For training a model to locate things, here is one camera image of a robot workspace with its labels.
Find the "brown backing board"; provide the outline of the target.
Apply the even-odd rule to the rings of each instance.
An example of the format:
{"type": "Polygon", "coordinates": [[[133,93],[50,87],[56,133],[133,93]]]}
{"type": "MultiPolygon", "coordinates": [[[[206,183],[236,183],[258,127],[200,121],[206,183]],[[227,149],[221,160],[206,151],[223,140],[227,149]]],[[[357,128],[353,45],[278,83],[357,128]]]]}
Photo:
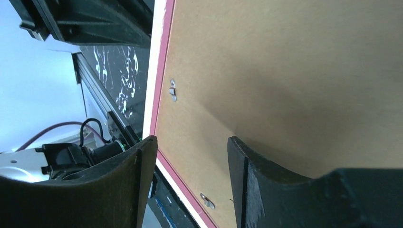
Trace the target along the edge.
{"type": "Polygon", "coordinates": [[[177,0],[155,132],[220,228],[227,140],[298,174],[403,166],[400,0],[177,0]]]}

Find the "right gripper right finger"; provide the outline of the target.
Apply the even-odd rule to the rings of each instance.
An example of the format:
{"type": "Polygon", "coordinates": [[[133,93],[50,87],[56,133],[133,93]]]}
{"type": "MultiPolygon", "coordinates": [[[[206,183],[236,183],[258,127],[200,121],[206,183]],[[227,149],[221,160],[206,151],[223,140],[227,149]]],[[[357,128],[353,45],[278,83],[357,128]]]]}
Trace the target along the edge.
{"type": "Polygon", "coordinates": [[[402,169],[292,172],[232,136],[228,165],[239,228],[400,228],[402,169]]]}

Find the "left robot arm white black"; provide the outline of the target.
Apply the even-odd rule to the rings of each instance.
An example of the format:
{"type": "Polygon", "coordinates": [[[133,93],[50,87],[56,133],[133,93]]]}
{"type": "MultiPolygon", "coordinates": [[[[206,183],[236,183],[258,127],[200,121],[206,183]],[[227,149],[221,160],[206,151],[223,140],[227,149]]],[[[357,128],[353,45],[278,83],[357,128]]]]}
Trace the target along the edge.
{"type": "Polygon", "coordinates": [[[153,12],[143,0],[12,0],[20,28],[77,46],[149,48],[153,12]]]}

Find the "pink wooden photo frame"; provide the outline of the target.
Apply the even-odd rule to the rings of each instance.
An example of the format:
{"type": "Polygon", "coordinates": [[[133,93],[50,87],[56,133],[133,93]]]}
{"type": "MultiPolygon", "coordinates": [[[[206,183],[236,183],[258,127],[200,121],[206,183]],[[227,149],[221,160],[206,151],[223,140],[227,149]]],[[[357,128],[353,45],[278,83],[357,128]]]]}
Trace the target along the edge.
{"type": "MultiPolygon", "coordinates": [[[[154,3],[143,138],[154,135],[156,132],[174,4],[175,1],[173,0],[156,0],[154,3]]],[[[196,223],[201,228],[216,228],[217,224],[211,219],[161,150],[158,150],[156,166],[196,223]]]]}

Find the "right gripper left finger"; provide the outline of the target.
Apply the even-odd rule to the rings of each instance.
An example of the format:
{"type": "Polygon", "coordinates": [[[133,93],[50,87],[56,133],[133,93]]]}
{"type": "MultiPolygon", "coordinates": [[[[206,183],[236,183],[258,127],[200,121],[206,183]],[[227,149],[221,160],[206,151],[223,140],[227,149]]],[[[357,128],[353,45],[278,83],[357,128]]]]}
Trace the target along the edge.
{"type": "Polygon", "coordinates": [[[3,228],[140,228],[158,150],[144,138],[125,152],[62,180],[0,179],[3,228]]]}

